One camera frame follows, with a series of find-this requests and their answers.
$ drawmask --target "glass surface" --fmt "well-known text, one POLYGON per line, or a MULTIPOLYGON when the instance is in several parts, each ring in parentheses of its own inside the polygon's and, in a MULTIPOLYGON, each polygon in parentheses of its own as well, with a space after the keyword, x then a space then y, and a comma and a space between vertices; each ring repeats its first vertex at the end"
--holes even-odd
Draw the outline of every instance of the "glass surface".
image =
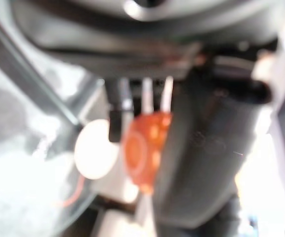
POLYGON ((56 235, 89 206, 95 195, 74 166, 76 135, 0 71, 0 237, 56 235))

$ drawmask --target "orange reflector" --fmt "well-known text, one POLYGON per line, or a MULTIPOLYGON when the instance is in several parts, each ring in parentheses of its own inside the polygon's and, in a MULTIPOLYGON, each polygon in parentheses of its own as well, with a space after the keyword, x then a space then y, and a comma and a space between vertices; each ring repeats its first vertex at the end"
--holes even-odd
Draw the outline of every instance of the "orange reflector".
POLYGON ((132 121, 123 135, 122 147, 128 174, 144 193, 153 192, 171 119, 171 113, 142 114, 132 121))

